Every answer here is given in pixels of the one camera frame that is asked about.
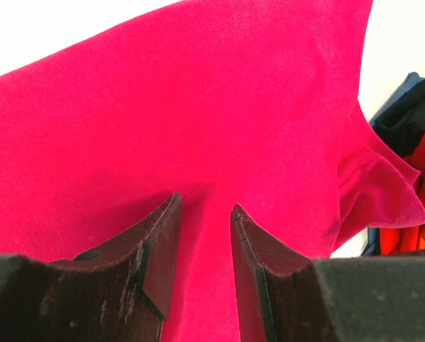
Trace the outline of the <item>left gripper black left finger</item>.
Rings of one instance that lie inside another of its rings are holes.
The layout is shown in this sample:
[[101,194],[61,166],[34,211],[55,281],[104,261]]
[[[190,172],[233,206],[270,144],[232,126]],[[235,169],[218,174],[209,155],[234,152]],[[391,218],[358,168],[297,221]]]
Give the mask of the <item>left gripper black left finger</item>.
[[159,341],[181,225],[176,193],[74,259],[0,254],[0,341]]

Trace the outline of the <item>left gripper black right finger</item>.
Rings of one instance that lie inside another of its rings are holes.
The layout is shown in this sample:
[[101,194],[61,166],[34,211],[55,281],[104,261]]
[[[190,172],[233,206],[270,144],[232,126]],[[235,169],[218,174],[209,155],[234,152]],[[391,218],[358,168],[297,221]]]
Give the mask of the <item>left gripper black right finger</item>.
[[309,259],[231,213],[242,341],[425,341],[425,250]]

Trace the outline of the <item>magenta t shirt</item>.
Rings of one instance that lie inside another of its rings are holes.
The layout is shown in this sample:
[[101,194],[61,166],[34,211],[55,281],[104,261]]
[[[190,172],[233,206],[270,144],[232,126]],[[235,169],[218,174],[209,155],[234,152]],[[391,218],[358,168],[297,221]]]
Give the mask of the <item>magenta t shirt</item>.
[[425,221],[358,88],[370,1],[181,1],[0,77],[0,252],[73,257],[174,192],[164,341],[240,339],[230,213],[328,257]]

